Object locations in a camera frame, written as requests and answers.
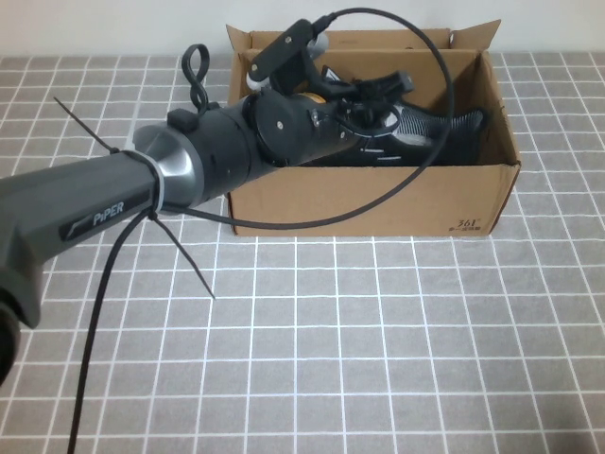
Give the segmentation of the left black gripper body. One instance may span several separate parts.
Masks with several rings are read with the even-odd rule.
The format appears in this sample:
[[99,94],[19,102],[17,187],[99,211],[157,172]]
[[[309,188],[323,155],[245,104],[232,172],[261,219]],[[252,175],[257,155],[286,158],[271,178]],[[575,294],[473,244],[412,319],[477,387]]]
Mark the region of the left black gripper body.
[[245,99],[245,118],[259,152],[274,166],[300,166],[358,148],[364,139],[344,126],[336,101],[263,90]]

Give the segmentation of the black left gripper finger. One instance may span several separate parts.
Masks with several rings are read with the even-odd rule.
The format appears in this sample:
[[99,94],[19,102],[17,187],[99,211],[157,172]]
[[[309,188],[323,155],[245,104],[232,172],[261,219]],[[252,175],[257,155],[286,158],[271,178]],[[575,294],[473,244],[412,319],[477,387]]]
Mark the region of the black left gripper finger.
[[364,109],[346,104],[337,106],[337,122],[345,131],[364,139],[372,139],[379,135],[375,121]]
[[362,92],[368,98],[401,98],[415,90],[408,72],[395,71],[377,79],[362,82]]

